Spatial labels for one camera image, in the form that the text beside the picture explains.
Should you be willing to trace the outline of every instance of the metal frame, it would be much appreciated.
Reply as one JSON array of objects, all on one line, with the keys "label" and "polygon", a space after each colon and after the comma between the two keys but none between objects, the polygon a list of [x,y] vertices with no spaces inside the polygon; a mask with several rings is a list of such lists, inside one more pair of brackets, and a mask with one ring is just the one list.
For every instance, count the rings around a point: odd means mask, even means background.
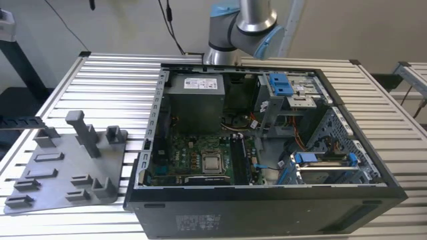
[{"label": "metal frame", "polygon": [[427,63],[398,62],[392,73],[398,74],[422,97],[427,98]]},{"label": "metal frame", "polygon": [[[37,116],[58,133],[69,133],[59,122],[69,109],[82,109],[86,123],[102,128],[110,122],[129,132],[121,171],[118,200],[110,205],[61,208],[19,216],[0,215],[0,236],[29,239],[145,237],[133,213],[122,211],[123,193],[131,163],[142,147],[146,114],[150,109],[159,63],[199,63],[198,56],[146,56],[94,54],[78,57]],[[244,66],[321,69],[350,117],[409,198],[349,235],[322,235],[321,239],[424,240],[427,237],[427,141],[425,133],[373,79],[348,60],[244,57]],[[33,130],[25,130],[0,161],[0,208],[13,189],[13,178],[23,170],[34,143]],[[304,236],[298,239],[318,239]]]}]

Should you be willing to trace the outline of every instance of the barcode label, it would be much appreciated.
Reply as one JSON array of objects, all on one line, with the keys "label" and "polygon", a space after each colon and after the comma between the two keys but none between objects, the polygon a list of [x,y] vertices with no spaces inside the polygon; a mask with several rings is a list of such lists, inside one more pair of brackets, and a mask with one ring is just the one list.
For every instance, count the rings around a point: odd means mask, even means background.
[{"label": "barcode label", "polygon": [[218,89],[214,78],[185,78],[183,89]]}]

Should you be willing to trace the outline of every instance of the black stand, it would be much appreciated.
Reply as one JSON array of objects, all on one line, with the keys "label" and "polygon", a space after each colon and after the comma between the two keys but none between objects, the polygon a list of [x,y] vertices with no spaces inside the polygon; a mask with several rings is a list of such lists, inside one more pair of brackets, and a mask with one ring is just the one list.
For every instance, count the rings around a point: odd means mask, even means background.
[{"label": "black stand", "polygon": [[49,97],[49,92],[18,43],[15,41],[9,42],[0,40],[0,50],[11,64],[34,99],[42,103]]}]

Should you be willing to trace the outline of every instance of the black cable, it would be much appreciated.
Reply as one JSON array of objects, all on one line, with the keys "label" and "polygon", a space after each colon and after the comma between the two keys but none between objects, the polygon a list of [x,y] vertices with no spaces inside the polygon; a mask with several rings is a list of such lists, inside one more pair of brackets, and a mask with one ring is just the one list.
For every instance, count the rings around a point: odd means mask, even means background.
[{"label": "black cable", "polygon": [[418,116],[418,113],[420,113],[420,111],[421,111],[421,108],[422,108],[421,106],[417,107],[416,112],[414,112],[412,118],[416,118],[416,117]]},{"label": "black cable", "polygon": [[171,30],[170,30],[170,28],[169,28],[169,24],[167,24],[167,20],[166,20],[166,16],[165,16],[165,11],[163,11],[163,9],[162,9],[161,1],[157,0],[157,2],[158,2],[158,6],[159,6],[159,10],[161,10],[161,15],[162,15],[162,20],[163,20],[163,24],[165,24],[165,27],[166,27],[167,34],[170,35],[170,37],[171,37],[171,39],[173,39],[173,41],[174,41],[174,44],[175,44],[175,47],[177,47],[177,49],[178,49],[179,54],[183,55],[185,52],[183,52],[183,50],[182,50],[182,48],[181,48],[181,45],[178,44],[178,41],[175,40],[174,32],[171,33]]},{"label": "black cable", "polygon": [[170,27],[173,40],[175,42],[175,46],[178,48],[179,54],[183,55],[185,51],[182,50],[181,45],[178,44],[178,41],[175,40],[175,36],[174,36],[174,30],[173,30],[173,25],[171,25],[171,9],[170,9],[170,6],[169,6],[169,0],[165,0],[165,18],[166,18],[167,25]]},{"label": "black cable", "polygon": [[67,29],[67,31],[70,32],[70,34],[74,36],[74,38],[75,38],[75,39],[78,40],[78,42],[81,43],[83,49],[85,49],[86,51],[89,51],[86,45],[82,43],[82,41],[79,40],[79,38],[77,37],[77,35],[74,34],[74,32],[69,29],[69,27],[67,27],[63,19],[61,18],[58,12],[54,10],[54,8],[53,8],[53,6],[50,5],[50,3],[47,2],[47,0],[43,0],[43,1],[45,1],[46,5],[50,7],[50,9],[53,10],[55,16],[58,17],[61,23],[63,24],[63,26],[65,26],[65,28]]},{"label": "black cable", "polygon": [[400,102],[400,106],[402,106],[402,103],[405,102],[405,99],[406,99],[406,96],[408,96],[410,90],[412,90],[412,86],[408,87],[408,90],[406,90],[406,92],[405,92],[405,94],[404,94],[404,97],[402,97],[402,100],[401,100],[401,102]]}]

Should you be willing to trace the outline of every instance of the motherboard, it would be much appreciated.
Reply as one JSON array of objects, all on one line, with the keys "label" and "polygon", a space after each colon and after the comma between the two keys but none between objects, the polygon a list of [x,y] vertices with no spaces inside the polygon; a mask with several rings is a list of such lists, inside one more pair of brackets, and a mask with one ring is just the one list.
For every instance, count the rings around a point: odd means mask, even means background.
[{"label": "motherboard", "polygon": [[[260,172],[253,167],[253,164],[257,164],[253,138],[244,137],[241,146],[234,144],[232,136],[173,134],[166,144],[167,149],[158,150],[166,157],[153,167],[150,184],[153,186],[234,185],[241,175],[244,181],[246,179],[248,183],[257,184]],[[241,156],[242,163],[246,164],[233,168],[233,165],[240,164]]]}]

